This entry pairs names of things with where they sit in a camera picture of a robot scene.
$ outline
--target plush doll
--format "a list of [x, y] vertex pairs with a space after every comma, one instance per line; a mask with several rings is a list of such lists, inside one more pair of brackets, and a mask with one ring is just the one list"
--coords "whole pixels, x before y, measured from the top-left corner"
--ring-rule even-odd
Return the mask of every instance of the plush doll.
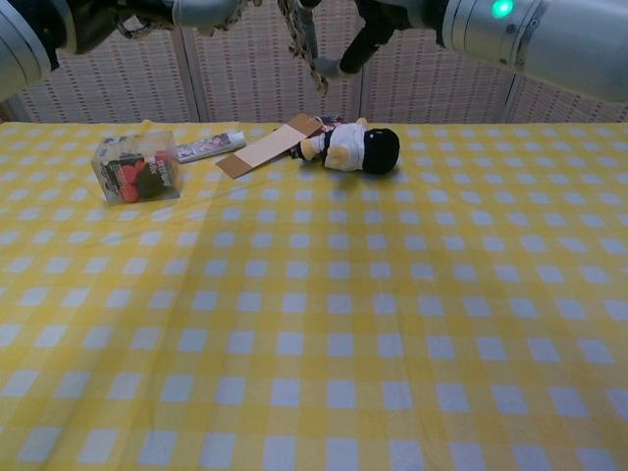
[[[308, 137], [315, 137], [320, 134], [324, 134], [327, 131], [333, 131], [335, 128], [341, 125], [346, 125], [346, 120], [339, 115], [331, 115], [331, 116], [315, 116], [314, 119], [318, 121], [322, 126], [318, 128], [312, 134], [309, 134]], [[302, 159], [303, 154], [301, 154], [301, 144], [298, 143], [296, 146], [292, 147], [289, 151], [290, 156], [293, 159]]]
[[384, 175], [399, 157], [399, 138], [389, 129], [367, 128], [363, 118], [303, 139], [296, 156], [306, 161], [319, 157], [328, 169]]

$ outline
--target cardboard piece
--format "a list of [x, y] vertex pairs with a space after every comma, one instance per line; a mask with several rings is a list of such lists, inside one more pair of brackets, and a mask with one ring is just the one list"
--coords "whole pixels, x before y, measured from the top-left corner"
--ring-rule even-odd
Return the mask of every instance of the cardboard piece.
[[237, 179], [286, 152], [322, 125], [307, 115], [297, 115], [278, 130], [228, 155], [216, 165], [232, 179]]

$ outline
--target wall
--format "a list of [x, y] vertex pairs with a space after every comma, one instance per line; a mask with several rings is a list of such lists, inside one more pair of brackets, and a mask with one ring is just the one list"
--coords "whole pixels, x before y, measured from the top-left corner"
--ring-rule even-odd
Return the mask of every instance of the wall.
[[[323, 2], [315, 21], [329, 57], [339, 57], [362, 26], [352, 2]], [[298, 112], [380, 123], [628, 121], [627, 106], [445, 51], [431, 31], [397, 32], [361, 74], [332, 81], [325, 97], [288, 44], [273, 2], [249, 6], [232, 30], [212, 37], [176, 30], [131, 41], [114, 33], [90, 54], [62, 54], [60, 70], [11, 100], [11, 116], [37, 123], [283, 122]]]

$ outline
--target red candy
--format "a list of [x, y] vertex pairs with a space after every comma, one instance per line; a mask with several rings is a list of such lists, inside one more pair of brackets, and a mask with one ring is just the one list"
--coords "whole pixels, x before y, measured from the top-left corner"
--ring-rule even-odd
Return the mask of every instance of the red candy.
[[120, 187], [120, 195], [127, 203], [135, 203], [138, 199], [137, 189], [132, 184], [123, 184]]
[[133, 165], [122, 166], [122, 184], [134, 184], [137, 170]]

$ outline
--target gray robot arm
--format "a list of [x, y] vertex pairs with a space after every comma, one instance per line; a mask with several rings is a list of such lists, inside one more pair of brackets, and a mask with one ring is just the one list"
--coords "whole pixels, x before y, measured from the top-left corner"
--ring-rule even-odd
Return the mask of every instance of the gray robot arm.
[[315, 61], [330, 79], [358, 72], [389, 30], [422, 28], [434, 30], [446, 49], [521, 76], [600, 101], [628, 102], [628, 0], [355, 2], [364, 28], [342, 58]]
[[0, 102], [89, 52], [130, 17], [160, 28], [225, 28], [245, 0], [0, 0]]

